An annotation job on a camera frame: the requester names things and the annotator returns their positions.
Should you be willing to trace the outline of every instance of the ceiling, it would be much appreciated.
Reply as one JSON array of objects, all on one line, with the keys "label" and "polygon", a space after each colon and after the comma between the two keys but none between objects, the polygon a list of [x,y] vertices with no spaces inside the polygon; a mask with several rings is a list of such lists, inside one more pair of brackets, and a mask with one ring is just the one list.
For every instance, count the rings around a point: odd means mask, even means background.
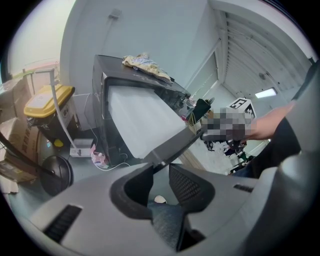
[{"label": "ceiling", "polygon": [[227,33],[228,53],[223,85],[236,97],[248,99],[256,99],[255,93],[274,87],[277,98],[289,102],[302,85],[309,62],[298,59],[285,41],[262,26],[235,14],[224,14],[226,31],[220,30]]}]

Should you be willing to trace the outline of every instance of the yellow bin lid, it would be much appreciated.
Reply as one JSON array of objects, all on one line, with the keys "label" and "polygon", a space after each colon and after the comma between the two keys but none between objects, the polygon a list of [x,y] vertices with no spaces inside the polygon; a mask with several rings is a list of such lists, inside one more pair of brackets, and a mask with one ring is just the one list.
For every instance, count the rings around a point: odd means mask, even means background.
[{"label": "yellow bin lid", "polygon": [[[72,92],[73,86],[57,84],[55,94],[60,106]],[[25,105],[24,114],[33,118],[46,118],[56,112],[51,85],[44,85]]]}]

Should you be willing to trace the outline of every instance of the vent slot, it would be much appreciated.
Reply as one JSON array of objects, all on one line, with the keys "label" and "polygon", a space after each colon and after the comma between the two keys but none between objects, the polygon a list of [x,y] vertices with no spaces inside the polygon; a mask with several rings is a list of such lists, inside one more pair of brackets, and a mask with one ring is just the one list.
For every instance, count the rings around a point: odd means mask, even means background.
[{"label": "vent slot", "polygon": [[59,243],[64,235],[67,233],[73,222],[81,212],[81,208],[73,205],[68,205],[64,210],[54,219],[50,226],[44,233],[52,240]]},{"label": "vent slot", "polygon": [[234,188],[237,190],[246,191],[248,193],[251,193],[254,190],[254,188],[251,186],[245,186],[245,185],[240,185],[240,184],[234,185]]}]

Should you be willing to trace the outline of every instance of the black round object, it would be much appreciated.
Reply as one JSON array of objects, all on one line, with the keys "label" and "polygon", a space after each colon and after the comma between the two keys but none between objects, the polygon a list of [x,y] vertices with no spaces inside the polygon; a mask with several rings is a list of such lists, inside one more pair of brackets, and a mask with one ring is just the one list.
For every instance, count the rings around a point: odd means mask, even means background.
[{"label": "black round object", "polygon": [[65,158],[58,155],[49,156],[44,160],[42,166],[55,174],[52,176],[41,171],[39,175],[44,191],[50,196],[54,197],[71,186],[73,181],[72,168]]}]

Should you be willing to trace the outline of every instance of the ceiling light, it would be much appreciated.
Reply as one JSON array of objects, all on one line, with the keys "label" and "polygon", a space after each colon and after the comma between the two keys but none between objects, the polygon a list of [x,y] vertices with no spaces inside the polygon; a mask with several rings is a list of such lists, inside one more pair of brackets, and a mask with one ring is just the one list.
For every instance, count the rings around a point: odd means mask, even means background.
[{"label": "ceiling light", "polygon": [[255,94],[258,99],[275,95],[277,95],[277,91],[274,88],[263,90]]}]

